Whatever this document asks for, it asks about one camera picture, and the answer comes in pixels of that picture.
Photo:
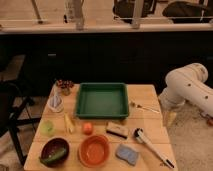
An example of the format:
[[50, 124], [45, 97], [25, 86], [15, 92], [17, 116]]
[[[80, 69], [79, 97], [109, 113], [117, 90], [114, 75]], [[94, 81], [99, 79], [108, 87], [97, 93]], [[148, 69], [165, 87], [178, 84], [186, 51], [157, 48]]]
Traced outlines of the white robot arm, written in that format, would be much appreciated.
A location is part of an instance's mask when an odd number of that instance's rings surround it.
[[205, 84], [207, 79], [208, 71], [200, 63], [192, 63], [167, 73], [166, 87], [158, 96], [165, 126], [174, 121], [175, 109], [181, 108], [186, 101], [196, 105], [202, 110], [201, 115], [213, 122], [213, 88]]

